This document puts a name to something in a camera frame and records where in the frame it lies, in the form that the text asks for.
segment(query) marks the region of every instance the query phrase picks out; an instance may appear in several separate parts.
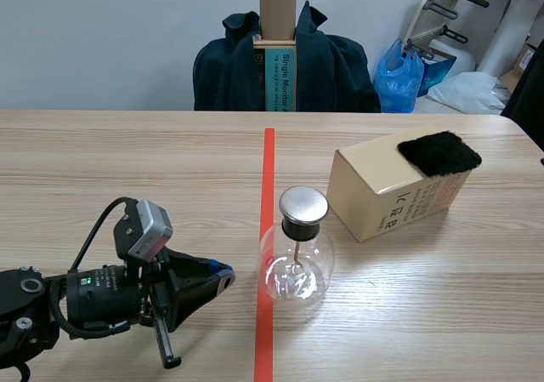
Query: silver cap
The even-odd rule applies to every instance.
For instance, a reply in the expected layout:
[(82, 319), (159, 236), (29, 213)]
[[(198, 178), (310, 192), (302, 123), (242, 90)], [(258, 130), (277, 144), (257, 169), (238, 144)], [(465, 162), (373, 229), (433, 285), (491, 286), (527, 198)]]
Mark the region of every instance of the silver cap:
[(281, 195), (280, 211), (294, 224), (316, 225), (329, 213), (329, 202), (315, 188), (293, 186)]

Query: sink pedestal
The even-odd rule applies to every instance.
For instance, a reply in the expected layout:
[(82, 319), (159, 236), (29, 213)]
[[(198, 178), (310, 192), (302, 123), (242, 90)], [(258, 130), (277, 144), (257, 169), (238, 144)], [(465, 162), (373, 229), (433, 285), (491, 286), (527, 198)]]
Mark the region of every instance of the sink pedestal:
[(499, 77), (513, 67), (542, 1), (512, 0), (478, 71)]

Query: red line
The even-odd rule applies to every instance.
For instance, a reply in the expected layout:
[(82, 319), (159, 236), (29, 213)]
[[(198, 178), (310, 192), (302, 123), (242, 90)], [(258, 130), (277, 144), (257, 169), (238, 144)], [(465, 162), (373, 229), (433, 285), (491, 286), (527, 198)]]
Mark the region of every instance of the red line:
[[(261, 193), (261, 234), (274, 225), (274, 169), (275, 169), (275, 131), (264, 130), (263, 189)], [(274, 249), (268, 248), (263, 260), (274, 257)], [(255, 329), (255, 376), (254, 382), (274, 381), (274, 301), (258, 287), (257, 321)]]

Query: glass flask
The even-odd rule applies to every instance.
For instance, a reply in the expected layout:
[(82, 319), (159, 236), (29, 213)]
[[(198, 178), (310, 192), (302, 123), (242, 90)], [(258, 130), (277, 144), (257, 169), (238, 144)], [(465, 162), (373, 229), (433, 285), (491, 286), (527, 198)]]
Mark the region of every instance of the glass flask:
[(334, 247), (320, 222), (329, 211), (321, 192), (295, 186), (280, 198), (283, 220), (261, 241), (259, 287), (277, 302), (310, 306), (323, 298), (334, 270)]

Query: black sponge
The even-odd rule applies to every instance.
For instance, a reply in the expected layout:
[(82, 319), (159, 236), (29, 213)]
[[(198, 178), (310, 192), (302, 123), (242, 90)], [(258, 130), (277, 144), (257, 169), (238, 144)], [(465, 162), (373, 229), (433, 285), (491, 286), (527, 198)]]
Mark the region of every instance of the black sponge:
[(429, 177), (467, 172), (482, 163), (480, 155), (450, 131), (401, 142), (397, 149)]

